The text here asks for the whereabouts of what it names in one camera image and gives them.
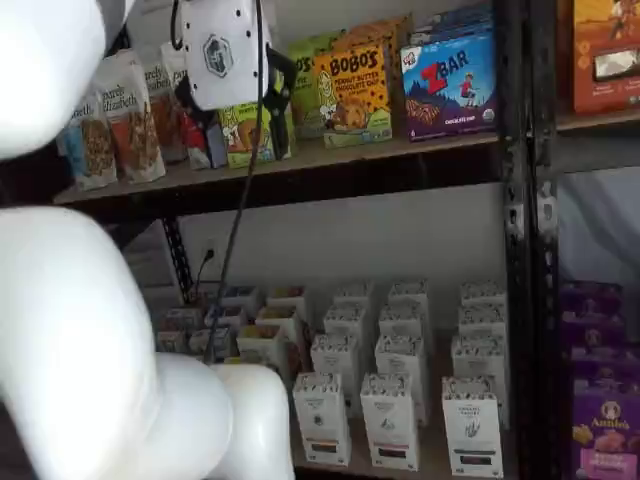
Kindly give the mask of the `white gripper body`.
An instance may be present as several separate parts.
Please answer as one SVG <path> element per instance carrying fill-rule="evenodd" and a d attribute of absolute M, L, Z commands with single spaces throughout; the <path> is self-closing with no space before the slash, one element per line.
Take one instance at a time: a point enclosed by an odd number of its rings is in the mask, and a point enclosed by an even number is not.
<path fill-rule="evenodd" d="M 267 93 L 271 32 L 260 1 L 183 1 L 180 20 L 190 91 L 200 109 L 252 103 Z"/>

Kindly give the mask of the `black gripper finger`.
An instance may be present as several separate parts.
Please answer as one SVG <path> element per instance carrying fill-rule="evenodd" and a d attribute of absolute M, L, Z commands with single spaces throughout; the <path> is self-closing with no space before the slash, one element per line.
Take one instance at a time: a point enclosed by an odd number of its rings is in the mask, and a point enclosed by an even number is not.
<path fill-rule="evenodd" d="M 268 87 L 264 95 L 267 109 L 285 109 L 295 90 L 297 78 L 296 63 L 286 55 L 266 48 L 268 65 Z"/>
<path fill-rule="evenodd" d="M 263 108 L 267 112 L 274 159 L 282 160 L 291 155 L 291 146 L 295 142 L 290 101 L 281 96 L 266 96 Z"/>

